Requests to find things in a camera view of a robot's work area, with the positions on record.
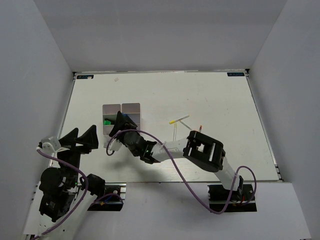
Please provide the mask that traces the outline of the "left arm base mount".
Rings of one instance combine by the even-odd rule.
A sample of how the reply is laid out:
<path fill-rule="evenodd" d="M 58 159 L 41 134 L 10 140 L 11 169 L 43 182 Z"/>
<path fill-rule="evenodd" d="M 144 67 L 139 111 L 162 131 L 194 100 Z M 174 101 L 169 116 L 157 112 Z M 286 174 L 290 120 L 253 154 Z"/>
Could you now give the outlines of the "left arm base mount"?
<path fill-rule="evenodd" d="M 88 208 L 89 212 L 120 212 L 126 197 L 126 183 L 106 183 L 104 192 Z"/>

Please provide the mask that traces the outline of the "white pen vertical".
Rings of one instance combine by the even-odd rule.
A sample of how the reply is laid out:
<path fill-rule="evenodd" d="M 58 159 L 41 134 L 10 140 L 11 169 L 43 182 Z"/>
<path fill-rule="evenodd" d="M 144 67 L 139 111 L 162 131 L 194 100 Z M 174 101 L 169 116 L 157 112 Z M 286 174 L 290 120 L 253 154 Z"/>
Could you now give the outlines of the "white pen vertical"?
<path fill-rule="evenodd" d="M 174 123 L 173 125 L 173 141 L 176 141 L 177 139 L 177 122 Z"/>

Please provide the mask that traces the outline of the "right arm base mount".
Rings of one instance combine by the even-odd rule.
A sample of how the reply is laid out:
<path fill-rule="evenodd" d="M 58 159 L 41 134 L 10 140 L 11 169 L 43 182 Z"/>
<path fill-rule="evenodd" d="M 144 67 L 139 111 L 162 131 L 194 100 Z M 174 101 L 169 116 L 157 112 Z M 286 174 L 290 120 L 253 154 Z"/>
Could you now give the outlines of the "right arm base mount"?
<path fill-rule="evenodd" d="M 208 185 L 207 187 L 209 207 L 216 212 L 220 212 L 225 206 L 230 191 L 224 189 L 220 184 Z M 253 186 L 251 184 L 244 184 L 242 190 L 242 193 L 232 192 L 225 210 L 226 213 L 257 212 L 255 197 L 248 204 L 245 204 L 253 194 Z"/>

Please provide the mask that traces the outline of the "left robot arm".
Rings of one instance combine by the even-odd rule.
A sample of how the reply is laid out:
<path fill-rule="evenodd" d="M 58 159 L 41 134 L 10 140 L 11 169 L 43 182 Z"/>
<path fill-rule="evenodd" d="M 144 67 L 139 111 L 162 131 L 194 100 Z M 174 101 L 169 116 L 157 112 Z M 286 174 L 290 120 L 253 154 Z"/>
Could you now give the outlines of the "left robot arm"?
<path fill-rule="evenodd" d="M 82 135 L 76 127 L 64 137 L 43 138 L 36 151 L 58 162 L 40 177 L 43 196 L 39 205 L 40 223 L 35 240 L 71 240 L 94 200 L 105 196 L 105 180 L 80 170 L 81 156 L 99 147 L 96 125 Z"/>

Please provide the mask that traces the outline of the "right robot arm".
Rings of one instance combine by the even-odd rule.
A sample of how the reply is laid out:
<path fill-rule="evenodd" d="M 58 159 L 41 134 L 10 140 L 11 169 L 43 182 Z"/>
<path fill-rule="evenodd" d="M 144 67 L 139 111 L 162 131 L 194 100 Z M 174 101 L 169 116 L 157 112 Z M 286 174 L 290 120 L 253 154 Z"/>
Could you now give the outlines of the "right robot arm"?
<path fill-rule="evenodd" d="M 171 158 L 185 158 L 200 169 L 214 173 L 229 198 L 236 200 L 242 197 L 243 178 L 228 163 L 222 142 L 196 130 L 190 131 L 185 138 L 169 142 L 146 140 L 141 133 L 128 115 L 118 111 L 106 148 L 115 152 L 123 145 L 134 157 L 150 165 Z"/>

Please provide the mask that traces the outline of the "green highlighter marker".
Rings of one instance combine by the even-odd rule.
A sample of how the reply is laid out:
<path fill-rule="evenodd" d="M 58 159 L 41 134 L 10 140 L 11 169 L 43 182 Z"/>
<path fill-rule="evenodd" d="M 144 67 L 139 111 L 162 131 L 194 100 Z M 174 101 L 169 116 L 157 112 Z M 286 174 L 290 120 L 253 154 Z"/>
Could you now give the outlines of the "green highlighter marker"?
<path fill-rule="evenodd" d="M 117 116 L 116 115 L 106 115 L 103 117 L 103 125 L 110 126 L 116 123 Z"/>

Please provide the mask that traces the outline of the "white pen orange tip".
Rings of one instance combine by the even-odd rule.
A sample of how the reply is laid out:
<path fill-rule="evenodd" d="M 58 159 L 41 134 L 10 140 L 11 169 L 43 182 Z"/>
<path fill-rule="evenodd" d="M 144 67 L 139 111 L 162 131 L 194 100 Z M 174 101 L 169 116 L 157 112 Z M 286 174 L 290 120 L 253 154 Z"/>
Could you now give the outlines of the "white pen orange tip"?
<path fill-rule="evenodd" d="M 183 126 L 185 126 L 188 130 L 193 131 L 194 129 L 184 123 L 182 120 L 179 121 Z"/>

